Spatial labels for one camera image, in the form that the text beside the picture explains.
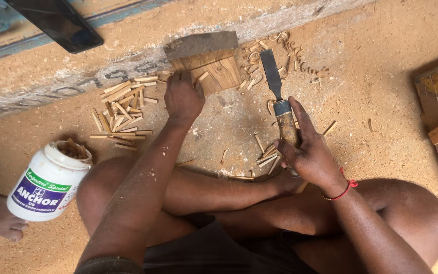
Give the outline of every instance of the chisel blade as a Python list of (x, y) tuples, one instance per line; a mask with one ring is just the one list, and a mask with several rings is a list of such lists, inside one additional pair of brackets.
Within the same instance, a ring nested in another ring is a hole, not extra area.
[(277, 68), (277, 61), (271, 49), (264, 50), (259, 53), (261, 56), (261, 62), (263, 63), (263, 69), (265, 70), (266, 81), (268, 87), (277, 97), (277, 102), (282, 101), (281, 97), (281, 78)]

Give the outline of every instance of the glue jar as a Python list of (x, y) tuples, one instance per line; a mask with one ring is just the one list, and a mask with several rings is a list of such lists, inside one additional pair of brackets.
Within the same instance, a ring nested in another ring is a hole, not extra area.
[(64, 212), (93, 165), (88, 150), (86, 159), (60, 152), (66, 142), (50, 142), (35, 153), (8, 195), (6, 205), (12, 214), (28, 221), (47, 221)]

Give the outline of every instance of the chisel handle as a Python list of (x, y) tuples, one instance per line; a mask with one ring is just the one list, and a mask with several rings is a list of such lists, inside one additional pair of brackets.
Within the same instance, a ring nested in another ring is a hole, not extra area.
[[(298, 136), (297, 127), (295, 127), (290, 103), (287, 100), (276, 102), (273, 105), (273, 109), (275, 110), (275, 116), (277, 116), (280, 138), (294, 145), (294, 147), (299, 148), (300, 137)], [(300, 177), (288, 161), (287, 165), (293, 178)]]

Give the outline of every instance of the concrete ledge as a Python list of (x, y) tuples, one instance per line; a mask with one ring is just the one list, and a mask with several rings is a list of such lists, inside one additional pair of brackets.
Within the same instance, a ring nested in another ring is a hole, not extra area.
[[(312, 0), (293, 1), (289, 7), (281, 7), (272, 13), (250, 16), (247, 20), (238, 18), (236, 22), (216, 22), (207, 26), (195, 27), (188, 34), (236, 31), (240, 43), (258, 37), (277, 33), (296, 27), (315, 19), (353, 9), (375, 0)], [(128, 78), (143, 73), (167, 69), (170, 64), (165, 58), (163, 46), (181, 33), (170, 35), (170, 39), (162, 44), (148, 46), (140, 51), (115, 59), (112, 63), (103, 64), (102, 68), (89, 72), (82, 70), (61, 78), (54, 78), (50, 84), (33, 84), (26, 91), (6, 93), (0, 97), (0, 117), (15, 114), (34, 107), (49, 104), (60, 99), (75, 96), (103, 87), (109, 87)]]

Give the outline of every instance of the smartphone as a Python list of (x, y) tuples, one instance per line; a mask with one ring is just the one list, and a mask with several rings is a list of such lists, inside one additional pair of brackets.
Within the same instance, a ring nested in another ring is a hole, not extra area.
[(66, 0), (4, 1), (70, 53), (104, 43)]

